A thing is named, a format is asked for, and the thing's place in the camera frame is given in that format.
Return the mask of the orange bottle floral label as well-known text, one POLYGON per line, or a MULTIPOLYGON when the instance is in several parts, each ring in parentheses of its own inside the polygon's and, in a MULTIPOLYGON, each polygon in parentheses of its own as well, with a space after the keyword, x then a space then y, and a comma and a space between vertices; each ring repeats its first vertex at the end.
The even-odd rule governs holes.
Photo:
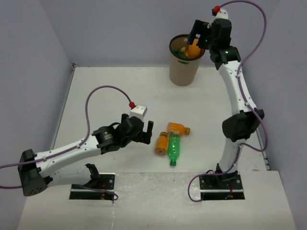
POLYGON ((201 54, 201 48, 197 46, 199 39, 195 38, 193 43, 189 45, 189 48, 187 50, 187 57, 188 58, 196 58, 201 54))

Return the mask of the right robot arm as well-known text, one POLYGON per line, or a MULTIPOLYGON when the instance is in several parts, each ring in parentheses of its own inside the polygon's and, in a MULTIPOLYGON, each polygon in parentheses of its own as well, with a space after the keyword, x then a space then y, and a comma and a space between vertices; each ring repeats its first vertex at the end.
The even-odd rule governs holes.
POLYGON ((231 104, 231 116, 222 123, 226 137, 222 158, 213 173, 200 176, 207 188, 225 188, 238 180, 237 163, 242 148, 264 118, 250 97, 243 72, 241 57, 236 47, 231 46, 232 24, 228 19, 215 19, 212 23, 196 20, 188 35, 188 44, 199 35, 197 46, 208 50, 210 59, 221 75, 231 104))

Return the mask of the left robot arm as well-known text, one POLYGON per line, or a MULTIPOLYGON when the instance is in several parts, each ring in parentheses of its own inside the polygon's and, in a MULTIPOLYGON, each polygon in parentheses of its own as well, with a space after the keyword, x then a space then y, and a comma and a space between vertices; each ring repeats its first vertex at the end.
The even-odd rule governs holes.
POLYGON ((75 142, 39 153, 34 153, 32 149, 24 151, 18 166, 23 195, 34 196, 52 186, 72 184, 80 189, 108 193, 117 199, 116 194, 104 186, 103 177, 93 163, 87 163, 78 169, 73 169, 70 165, 117 151, 132 141, 150 144, 153 126, 153 121, 149 121, 147 131, 143 131, 142 120, 122 114, 121 122, 100 127, 81 143, 75 142))

